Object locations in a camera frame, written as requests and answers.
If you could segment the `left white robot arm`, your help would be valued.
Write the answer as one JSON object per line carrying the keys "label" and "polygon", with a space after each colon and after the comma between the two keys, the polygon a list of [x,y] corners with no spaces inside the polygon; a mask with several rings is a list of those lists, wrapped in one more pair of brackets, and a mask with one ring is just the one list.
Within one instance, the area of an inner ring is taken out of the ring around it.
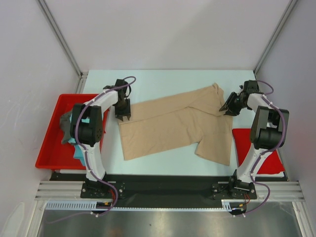
{"label": "left white robot arm", "polygon": [[105,86],[92,99],[73,106],[70,135],[78,144],[86,168],[86,178],[93,181],[92,192],[102,198],[108,194],[109,185],[103,182],[106,174],[101,159],[100,144],[104,134],[103,114],[114,107],[115,118],[123,121],[131,117],[131,85],[135,76],[117,79],[115,85]]}

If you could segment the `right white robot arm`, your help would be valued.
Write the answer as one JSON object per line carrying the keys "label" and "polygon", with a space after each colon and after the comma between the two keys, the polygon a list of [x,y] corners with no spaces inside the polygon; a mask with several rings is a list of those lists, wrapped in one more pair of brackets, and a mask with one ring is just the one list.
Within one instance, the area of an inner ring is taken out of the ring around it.
{"label": "right white robot arm", "polygon": [[225,191],[233,198],[255,192],[255,177],[266,158],[284,145],[289,111],[276,107],[260,91],[257,80],[245,81],[232,92],[219,111],[237,116],[244,108],[255,112],[250,130],[250,148],[244,162],[230,176]]}

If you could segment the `beige t shirt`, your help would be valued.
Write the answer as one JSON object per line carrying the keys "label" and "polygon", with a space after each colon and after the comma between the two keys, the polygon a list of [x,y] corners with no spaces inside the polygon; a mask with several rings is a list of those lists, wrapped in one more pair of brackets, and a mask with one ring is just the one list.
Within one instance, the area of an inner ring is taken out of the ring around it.
{"label": "beige t shirt", "polygon": [[195,155],[230,165],[233,118],[226,116],[218,84],[131,106],[118,121],[125,160],[197,144]]}

